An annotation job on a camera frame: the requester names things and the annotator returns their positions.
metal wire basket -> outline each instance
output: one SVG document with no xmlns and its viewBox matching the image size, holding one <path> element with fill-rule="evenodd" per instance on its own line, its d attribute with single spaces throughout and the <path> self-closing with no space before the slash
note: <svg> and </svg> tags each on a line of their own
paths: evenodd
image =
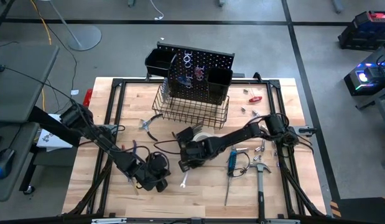
<svg viewBox="0 0 385 224">
<path fill-rule="evenodd" d="M 204 126 L 220 129 L 227 120 L 229 102 L 228 96 L 222 105 L 171 97 L 165 79 L 158 88 L 152 109 L 155 114 L 162 113 L 163 118 L 190 124 L 202 123 Z"/>
</svg>

hammer head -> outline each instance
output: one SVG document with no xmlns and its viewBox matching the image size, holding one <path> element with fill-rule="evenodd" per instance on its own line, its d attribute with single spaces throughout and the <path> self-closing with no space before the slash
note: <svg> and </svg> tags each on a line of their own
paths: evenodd
<svg viewBox="0 0 385 224">
<path fill-rule="evenodd" d="M 257 171 L 259 172 L 264 172 L 264 169 L 266 169 L 269 173 L 271 173 L 271 170 L 268 168 L 268 166 L 262 162 L 251 162 L 250 165 L 257 167 Z"/>
</svg>

black bin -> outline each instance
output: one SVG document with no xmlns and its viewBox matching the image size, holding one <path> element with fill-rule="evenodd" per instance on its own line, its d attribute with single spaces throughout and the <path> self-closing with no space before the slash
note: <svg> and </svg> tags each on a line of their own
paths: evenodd
<svg viewBox="0 0 385 224">
<path fill-rule="evenodd" d="M 209 87 L 209 98 L 220 105 L 227 97 L 231 85 L 233 71 L 225 68 L 211 68 L 206 81 Z"/>
<path fill-rule="evenodd" d="M 148 74 L 167 78 L 176 56 L 176 53 L 166 50 L 152 50 L 145 59 L 145 66 L 147 67 Z"/>
</svg>

wrench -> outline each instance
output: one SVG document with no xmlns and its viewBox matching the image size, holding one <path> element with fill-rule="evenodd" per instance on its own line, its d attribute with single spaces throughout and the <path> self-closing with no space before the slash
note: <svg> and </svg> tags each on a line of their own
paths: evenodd
<svg viewBox="0 0 385 224">
<path fill-rule="evenodd" d="M 183 179 L 182 183 L 180 184 L 180 187 L 185 188 L 185 183 L 187 181 L 187 177 L 188 177 L 188 172 L 185 173 L 184 179 Z"/>
</svg>

hammer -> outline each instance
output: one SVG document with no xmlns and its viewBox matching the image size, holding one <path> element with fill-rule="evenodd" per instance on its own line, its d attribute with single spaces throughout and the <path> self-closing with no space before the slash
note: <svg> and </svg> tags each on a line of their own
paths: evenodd
<svg viewBox="0 0 385 224">
<path fill-rule="evenodd" d="M 251 166 L 257 167 L 258 172 L 258 183 L 259 186 L 259 224 L 265 224 L 266 218 L 264 213 L 264 184 L 263 184 L 263 172 L 264 169 L 268 170 L 269 173 L 271 173 L 271 170 L 268 168 L 267 165 L 263 164 L 262 162 L 252 162 L 250 163 Z"/>
</svg>

